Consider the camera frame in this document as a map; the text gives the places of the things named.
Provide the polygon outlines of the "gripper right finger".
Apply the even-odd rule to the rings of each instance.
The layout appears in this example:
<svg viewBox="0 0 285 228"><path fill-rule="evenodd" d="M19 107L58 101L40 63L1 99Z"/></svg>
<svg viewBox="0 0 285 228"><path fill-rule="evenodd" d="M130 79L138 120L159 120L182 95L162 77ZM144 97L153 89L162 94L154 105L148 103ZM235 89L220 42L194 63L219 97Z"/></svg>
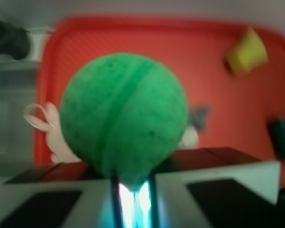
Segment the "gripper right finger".
<svg viewBox="0 0 285 228"><path fill-rule="evenodd" d="M177 151L154 169L154 226L279 228L280 167L228 147Z"/></svg>

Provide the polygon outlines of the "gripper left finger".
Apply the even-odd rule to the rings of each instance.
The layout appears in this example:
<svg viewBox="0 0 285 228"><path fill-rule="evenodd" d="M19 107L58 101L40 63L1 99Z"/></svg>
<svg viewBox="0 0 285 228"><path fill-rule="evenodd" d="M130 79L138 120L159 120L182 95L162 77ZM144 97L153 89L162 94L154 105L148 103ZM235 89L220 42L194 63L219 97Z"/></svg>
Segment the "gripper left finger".
<svg viewBox="0 0 285 228"><path fill-rule="evenodd" d="M112 228L111 182L84 162L37 166L0 185L0 228Z"/></svg>

